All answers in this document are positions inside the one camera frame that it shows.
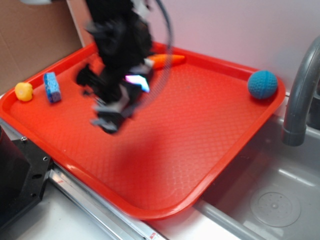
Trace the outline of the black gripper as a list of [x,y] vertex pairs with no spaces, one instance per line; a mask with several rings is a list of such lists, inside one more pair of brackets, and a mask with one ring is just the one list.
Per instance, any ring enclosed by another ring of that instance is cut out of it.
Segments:
[[123,64],[114,60],[98,58],[103,63],[103,69],[97,75],[85,65],[76,77],[76,83],[86,90],[87,95],[94,95],[92,109],[96,118],[90,123],[94,126],[110,127],[112,125],[111,114],[113,110],[107,107],[118,103],[122,97],[128,98],[127,106],[120,112],[121,117],[126,120],[142,106],[143,91],[149,92],[149,82],[153,77],[152,63],[143,60],[140,63]]

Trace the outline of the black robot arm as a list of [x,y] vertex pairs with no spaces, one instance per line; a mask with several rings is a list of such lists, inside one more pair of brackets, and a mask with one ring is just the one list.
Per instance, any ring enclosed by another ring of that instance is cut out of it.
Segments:
[[87,64],[76,83],[89,88],[86,95],[96,96],[97,119],[92,124],[113,134],[133,114],[141,94],[150,91],[153,67],[146,58],[152,47],[151,35],[130,0],[88,0],[86,5],[92,18],[86,30],[104,68],[95,74]]

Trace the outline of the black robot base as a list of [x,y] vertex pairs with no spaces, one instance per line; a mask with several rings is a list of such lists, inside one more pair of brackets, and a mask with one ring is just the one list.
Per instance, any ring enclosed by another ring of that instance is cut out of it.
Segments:
[[0,129],[0,230],[43,199],[51,157],[31,140],[11,140]]

